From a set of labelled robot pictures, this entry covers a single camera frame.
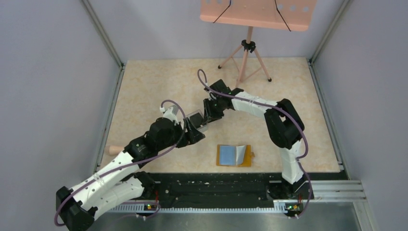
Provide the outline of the clear plastic card box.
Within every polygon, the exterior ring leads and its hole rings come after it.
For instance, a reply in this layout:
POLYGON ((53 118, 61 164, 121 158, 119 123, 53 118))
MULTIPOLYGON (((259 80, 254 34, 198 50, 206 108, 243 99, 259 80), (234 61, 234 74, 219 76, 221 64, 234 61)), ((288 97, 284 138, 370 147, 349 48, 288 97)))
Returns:
POLYGON ((204 133, 208 130, 209 126, 204 122, 204 114, 200 109, 187 114, 186 117, 199 132, 204 133))

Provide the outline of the orange leather card holder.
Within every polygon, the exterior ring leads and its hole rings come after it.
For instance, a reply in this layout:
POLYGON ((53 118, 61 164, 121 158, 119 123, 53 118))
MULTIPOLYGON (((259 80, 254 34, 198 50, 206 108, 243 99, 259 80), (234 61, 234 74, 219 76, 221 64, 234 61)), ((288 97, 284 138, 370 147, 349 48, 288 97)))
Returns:
POLYGON ((216 165, 221 167, 251 167, 254 156, 251 145, 218 145, 216 165))

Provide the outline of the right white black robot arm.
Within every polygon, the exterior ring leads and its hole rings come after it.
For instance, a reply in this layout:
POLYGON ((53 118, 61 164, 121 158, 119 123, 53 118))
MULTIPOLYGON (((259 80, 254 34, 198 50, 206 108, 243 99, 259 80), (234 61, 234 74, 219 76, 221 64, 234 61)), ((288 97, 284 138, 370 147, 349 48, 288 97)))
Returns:
POLYGON ((300 162, 308 154, 305 126, 291 101, 269 101, 240 88, 231 90, 221 79, 211 86, 207 83, 203 85, 209 93, 209 99, 204 102, 207 121, 221 119, 227 109, 263 119, 270 139, 280 149, 283 166, 281 192, 288 198, 312 199, 311 179, 300 162))

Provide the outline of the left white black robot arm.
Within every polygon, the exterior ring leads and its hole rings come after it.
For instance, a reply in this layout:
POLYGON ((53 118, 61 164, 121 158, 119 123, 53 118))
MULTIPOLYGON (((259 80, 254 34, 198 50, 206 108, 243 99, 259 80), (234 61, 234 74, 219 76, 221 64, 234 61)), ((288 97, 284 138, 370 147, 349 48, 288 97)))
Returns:
POLYGON ((195 144, 205 138, 206 126, 198 114, 177 122, 160 117, 144 135, 133 139, 118 156, 83 182, 56 192, 56 226, 70 231, 86 231, 104 213, 135 198, 148 199, 154 180, 141 168, 175 148, 195 144))

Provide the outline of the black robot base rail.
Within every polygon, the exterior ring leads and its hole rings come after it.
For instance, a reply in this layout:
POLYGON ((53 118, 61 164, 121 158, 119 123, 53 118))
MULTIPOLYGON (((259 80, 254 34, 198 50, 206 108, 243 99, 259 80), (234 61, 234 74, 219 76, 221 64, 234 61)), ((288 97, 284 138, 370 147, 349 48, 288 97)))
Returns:
POLYGON ((303 202, 313 195, 306 178, 285 183, 278 173, 150 173, 155 184, 130 200, 158 202, 164 208, 272 208, 275 199, 303 202))

